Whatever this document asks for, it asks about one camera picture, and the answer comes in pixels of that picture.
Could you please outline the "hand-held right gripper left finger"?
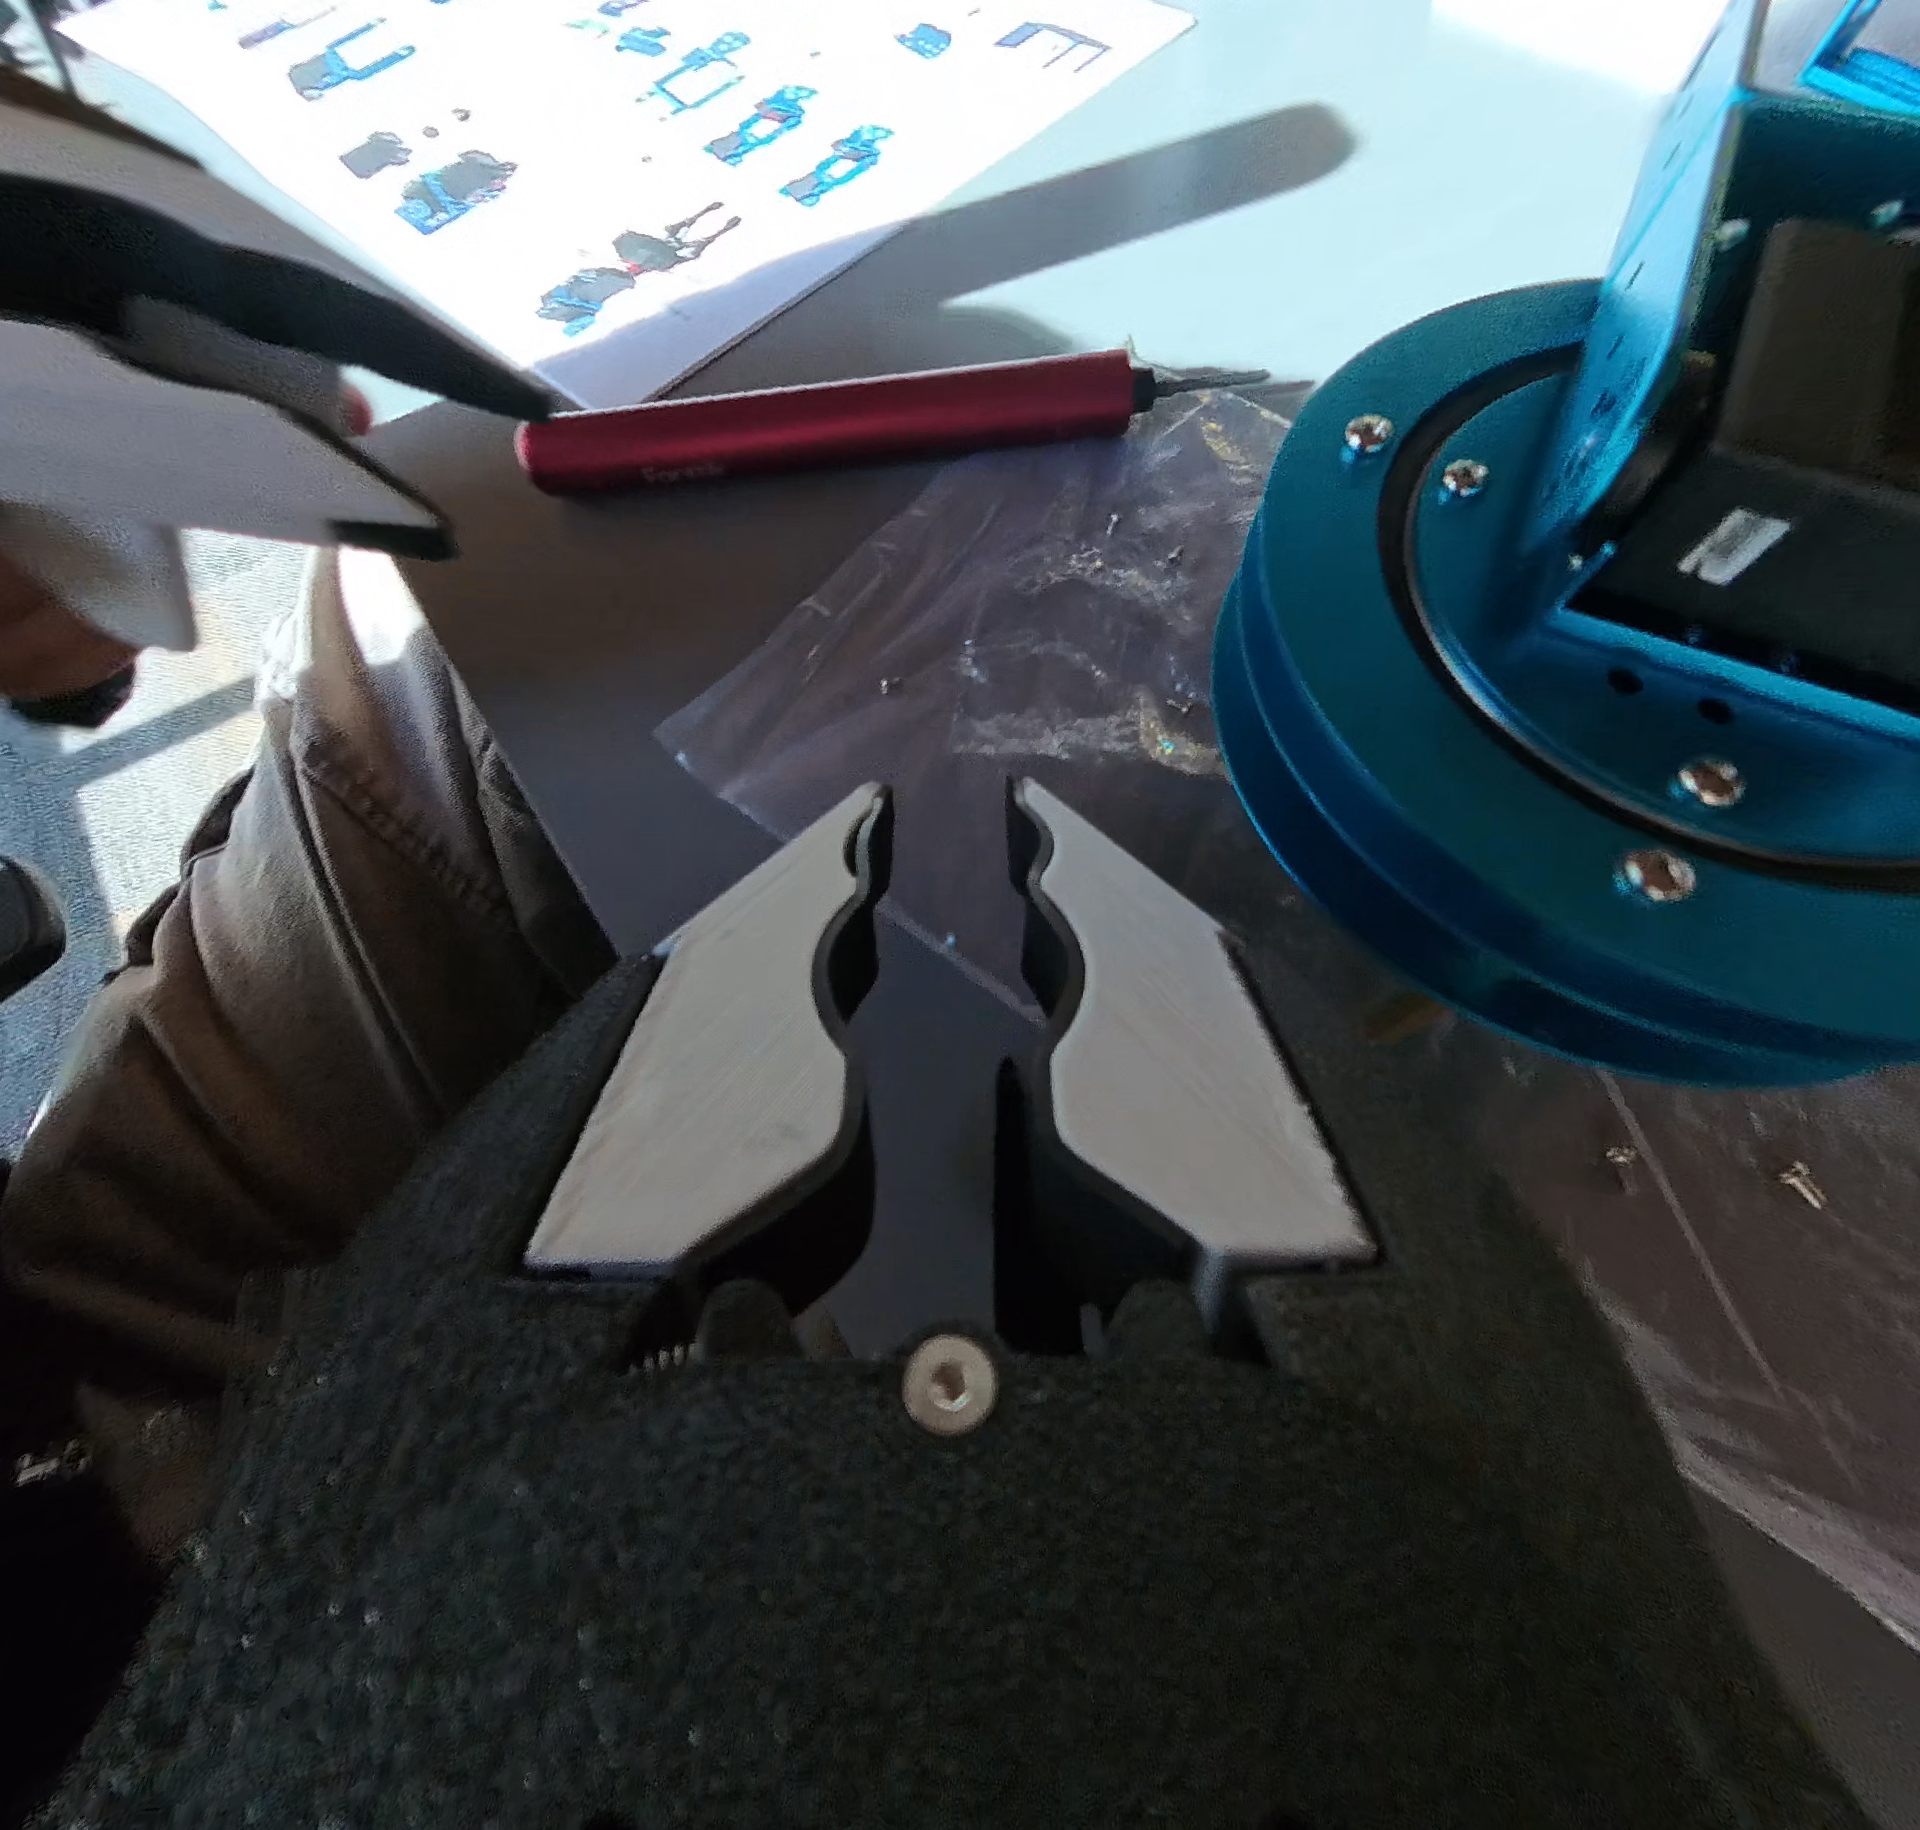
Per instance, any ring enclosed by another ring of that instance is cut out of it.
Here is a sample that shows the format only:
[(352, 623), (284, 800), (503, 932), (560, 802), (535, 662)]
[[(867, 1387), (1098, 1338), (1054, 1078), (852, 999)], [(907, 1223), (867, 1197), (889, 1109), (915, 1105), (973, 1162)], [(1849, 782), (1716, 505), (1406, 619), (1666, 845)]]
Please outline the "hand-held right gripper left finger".
[(658, 947), (528, 1272), (718, 1274), (845, 1166), (863, 1118), (845, 1016), (891, 833), (891, 789), (859, 784)]

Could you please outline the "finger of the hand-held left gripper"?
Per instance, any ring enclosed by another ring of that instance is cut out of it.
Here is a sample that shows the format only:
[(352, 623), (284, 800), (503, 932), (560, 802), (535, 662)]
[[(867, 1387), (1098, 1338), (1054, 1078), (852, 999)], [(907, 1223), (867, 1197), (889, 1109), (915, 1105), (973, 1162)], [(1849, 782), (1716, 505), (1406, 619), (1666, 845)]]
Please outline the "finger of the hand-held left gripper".
[(2, 343), (8, 562), (158, 562), (190, 529), (455, 556), (334, 361), (150, 298), (121, 334), (4, 313)]
[(189, 355), (346, 366), (444, 402), (543, 419), (553, 397), (199, 162), (4, 69), (2, 310), (132, 340), (182, 329)]

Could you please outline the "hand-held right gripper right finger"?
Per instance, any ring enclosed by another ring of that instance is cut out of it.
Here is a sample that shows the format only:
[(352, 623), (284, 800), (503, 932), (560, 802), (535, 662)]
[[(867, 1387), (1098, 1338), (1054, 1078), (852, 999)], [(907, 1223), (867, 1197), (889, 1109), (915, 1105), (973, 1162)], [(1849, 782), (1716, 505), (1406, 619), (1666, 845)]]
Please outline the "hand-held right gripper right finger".
[(1278, 1034), (1206, 908), (1032, 777), (1004, 788), (1021, 972), (1042, 1005), (1042, 1156), (1145, 1272), (1379, 1253)]

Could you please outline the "blue toy robot arm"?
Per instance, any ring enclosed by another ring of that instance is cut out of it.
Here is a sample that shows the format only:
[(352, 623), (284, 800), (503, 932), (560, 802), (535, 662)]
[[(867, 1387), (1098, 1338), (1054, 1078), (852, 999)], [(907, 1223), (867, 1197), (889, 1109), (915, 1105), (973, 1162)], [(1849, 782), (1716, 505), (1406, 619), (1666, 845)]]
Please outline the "blue toy robot arm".
[(1301, 406), (1212, 642), (1264, 845), (1548, 1052), (1914, 1062), (1914, 0), (1725, 0), (1599, 277)]

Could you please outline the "red screwdriver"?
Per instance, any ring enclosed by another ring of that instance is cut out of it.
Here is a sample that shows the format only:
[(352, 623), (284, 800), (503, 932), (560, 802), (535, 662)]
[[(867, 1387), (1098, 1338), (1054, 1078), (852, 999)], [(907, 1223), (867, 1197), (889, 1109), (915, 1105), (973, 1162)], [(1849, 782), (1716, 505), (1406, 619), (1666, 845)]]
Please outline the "red screwdriver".
[(1110, 440), (1167, 397), (1267, 382), (1126, 350), (1029, 357), (565, 414), (519, 424), (513, 458), (543, 496), (596, 497)]

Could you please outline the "grey desk with wooden edge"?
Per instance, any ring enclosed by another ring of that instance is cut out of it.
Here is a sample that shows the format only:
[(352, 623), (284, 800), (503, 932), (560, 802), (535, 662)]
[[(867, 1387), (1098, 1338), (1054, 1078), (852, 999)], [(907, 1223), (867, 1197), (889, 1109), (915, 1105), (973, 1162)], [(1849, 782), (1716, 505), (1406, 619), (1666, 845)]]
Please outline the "grey desk with wooden edge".
[[(1599, 271), (1709, 0), (1160, 0), (1150, 66), (686, 379), (686, 395), (1138, 341), (1305, 401), (1370, 337)], [(619, 950), (768, 834), (658, 727), (741, 662), (930, 469), (716, 496), (535, 496), (493, 419), (406, 414), (382, 451), (451, 489), (419, 607)], [(1914, 1643), (1692, 1485), (1720, 1571), (1878, 1825), (1914, 1825)]]

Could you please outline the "person's left hand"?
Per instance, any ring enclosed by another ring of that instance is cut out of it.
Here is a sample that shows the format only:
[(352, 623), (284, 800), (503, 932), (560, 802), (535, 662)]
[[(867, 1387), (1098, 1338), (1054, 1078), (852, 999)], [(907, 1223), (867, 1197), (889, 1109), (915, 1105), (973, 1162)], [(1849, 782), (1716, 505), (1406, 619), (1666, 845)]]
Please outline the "person's left hand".
[(120, 686), (137, 650), (68, 611), (29, 572), (2, 560), (2, 696), (41, 704)]

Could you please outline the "person's black shoe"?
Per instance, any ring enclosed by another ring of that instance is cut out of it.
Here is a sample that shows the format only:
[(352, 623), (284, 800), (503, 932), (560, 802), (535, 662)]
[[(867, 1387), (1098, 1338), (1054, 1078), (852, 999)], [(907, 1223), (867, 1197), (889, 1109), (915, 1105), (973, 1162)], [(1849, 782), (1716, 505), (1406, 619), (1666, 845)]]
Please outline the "person's black shoe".
[(2, 983), (8, 1005), (65, 952), (65, 919), (52, 886), (25, 861), (2, 855)]

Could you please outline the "clear plastic bag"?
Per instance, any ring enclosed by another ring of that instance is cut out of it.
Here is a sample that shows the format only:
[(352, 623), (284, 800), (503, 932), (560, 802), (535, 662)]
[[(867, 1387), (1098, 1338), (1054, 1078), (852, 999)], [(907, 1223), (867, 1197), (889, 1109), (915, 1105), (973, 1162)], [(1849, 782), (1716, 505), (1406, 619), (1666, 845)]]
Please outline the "clear plastic bag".
[[(1686, 1481), (1914, 1643), (1914, 1070), (1753, 1091), (1572, 1065), (1446, 1013), (1286, 882), (1206, 670), (1293, 406), (1199, 395), (1121, 442), (939, 469), (658, 743), (779, 838), (889, 782), (885, 916), (1032, 1026), (1004, 778), (1038, 778), (1210, 908), (1264, 999), (1317, 1011), (1301, 1048), (1410, 1052), (1597, 1297)], [(1796, 1159), (1823, 1212), (1777, 1183)]]

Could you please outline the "white instruction sheet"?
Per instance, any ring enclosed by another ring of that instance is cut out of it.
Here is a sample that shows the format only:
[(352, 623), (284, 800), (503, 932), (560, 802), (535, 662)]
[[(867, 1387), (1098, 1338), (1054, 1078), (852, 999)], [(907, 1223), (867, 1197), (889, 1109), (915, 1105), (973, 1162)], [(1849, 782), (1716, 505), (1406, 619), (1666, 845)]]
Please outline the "white instruction sheet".
[(592, 407), (702, 367), (1187, 24), (1154, 0), (112, 0), (61, 36)]

